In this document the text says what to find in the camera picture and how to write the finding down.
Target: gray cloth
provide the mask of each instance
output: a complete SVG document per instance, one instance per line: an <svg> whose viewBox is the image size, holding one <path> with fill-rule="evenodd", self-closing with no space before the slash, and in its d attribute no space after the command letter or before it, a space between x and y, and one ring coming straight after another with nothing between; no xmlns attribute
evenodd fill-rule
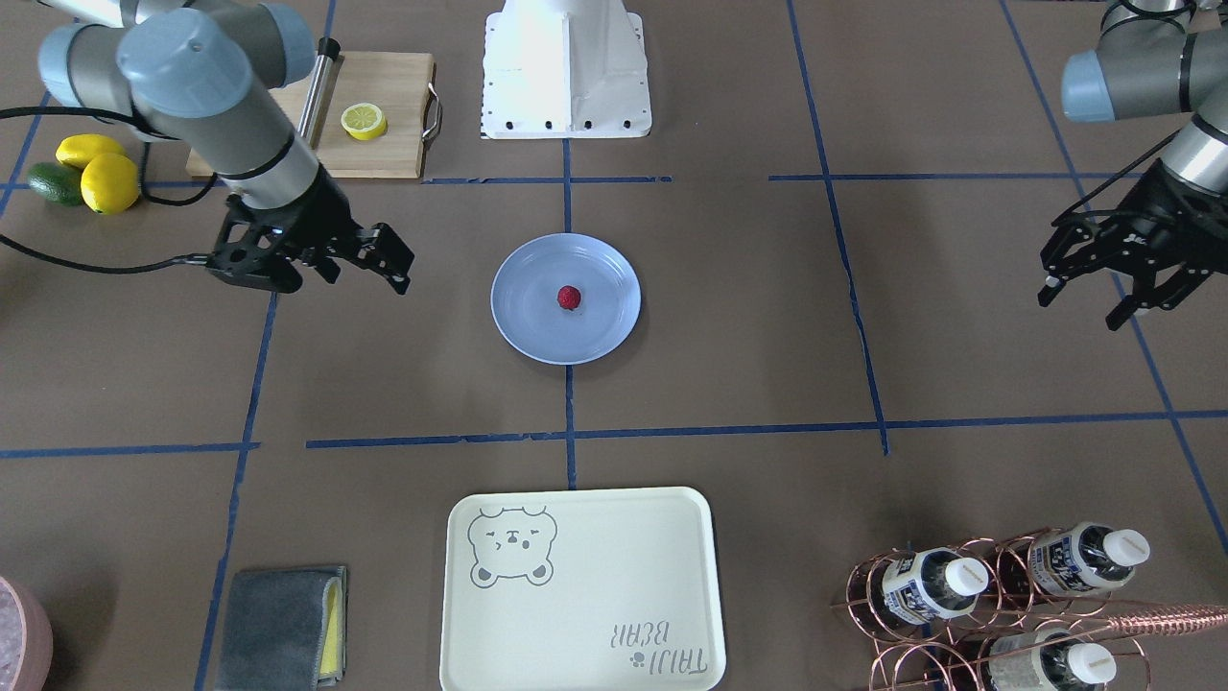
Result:
<svg viewBox="0 0 1228 691"><path fill-rule="evenodd" d="M344 566L235 574L214 689L314 690L328 626L325 598L338 578L344 601Z"/></svg>

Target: raspberry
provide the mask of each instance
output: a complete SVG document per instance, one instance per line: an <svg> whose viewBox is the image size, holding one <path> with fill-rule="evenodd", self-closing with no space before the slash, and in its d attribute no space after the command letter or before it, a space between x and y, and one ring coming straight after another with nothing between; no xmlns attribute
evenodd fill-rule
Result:
<svg viewBox="0 0 1228 691"><path fill-rule="evenodd" d="M564 285L559 288L559 306L564 309L575 309L580 306L580 290L573 285Z"/></svg>

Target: water bottle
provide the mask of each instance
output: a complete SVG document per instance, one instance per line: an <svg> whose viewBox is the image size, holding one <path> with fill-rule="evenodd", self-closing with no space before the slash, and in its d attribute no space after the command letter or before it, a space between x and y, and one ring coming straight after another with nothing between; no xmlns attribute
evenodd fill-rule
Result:
<svg viewBox="0 0 1228 691"><path fill-rule="evenodd" d="M1006 654L1032 646L1038 647ZM971 669L980 675L981 687L991 691L1102 691L1117 675L1117 663L1108 648L1070 638L1070 631L1063 628L1044 628L960 646L968 662L977 659L986 649L989 659L973 664ZM977 690L969 668L954 660L949 666L952 691Z"/></svg>
<svg viewBox="0 0 1228 691"><path fill-rule="evenodd" d="M973 611L989 584L989 569L979 560L946 547L927 550L890 560L872 572L860 584L868 587L871 604L853 606L852 615L872 632L955 619ZM865 590L855 587L853 594L858 592Z"/></svg>
<svg viewBox="0 0 1228 691"><path fill-rule="evenodd" d="M1151 557L1151 545L1136 530L1081 523L1043 535L1016 555L1018 558L1003 555L998 568L1002 588L1016 596L1013 600L1030 592L1029 574L1043 593L1077 598L1125 585L1133 578L1135 567Z"/></svg>

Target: pink bowl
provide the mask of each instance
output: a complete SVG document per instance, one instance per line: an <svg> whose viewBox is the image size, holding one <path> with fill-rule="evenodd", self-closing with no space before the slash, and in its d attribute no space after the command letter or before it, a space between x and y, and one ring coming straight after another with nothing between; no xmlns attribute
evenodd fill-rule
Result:
<svg viewBox="0 0 1228 691"><path fill-rule="evenodd" d="M21 657L12 691L39 691L52 666L52 623L29 590L0 577L0 592L4 590L17 601L21 620Z"/></svg>

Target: white bottle cap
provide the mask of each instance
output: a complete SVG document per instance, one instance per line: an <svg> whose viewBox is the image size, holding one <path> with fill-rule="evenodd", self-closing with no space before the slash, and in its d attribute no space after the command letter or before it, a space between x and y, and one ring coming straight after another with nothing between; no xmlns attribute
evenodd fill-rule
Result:
<svg viewBox="0 0 1228 691"><path fill-rule="evenodd" d="M980 595L990 587L990 571L979 560L963 557L947 565L943 576L952 590L964 595Z"/></svg>
<svg viewBox="0 0 1228 691"><path fill-rule="evenodd" d="M1132 567L1151 557L1151 545L1137 530L1114 530L1104 536L1104 554L1124 567Z"/></svg>
<svg viewBox="0 0 1228 691"><path fill-rule="evenodd" d="M1066 653L1071 673L1083 684L1108 684L1117 676L1117 660L1098 643L1076 643Z"/></svg>

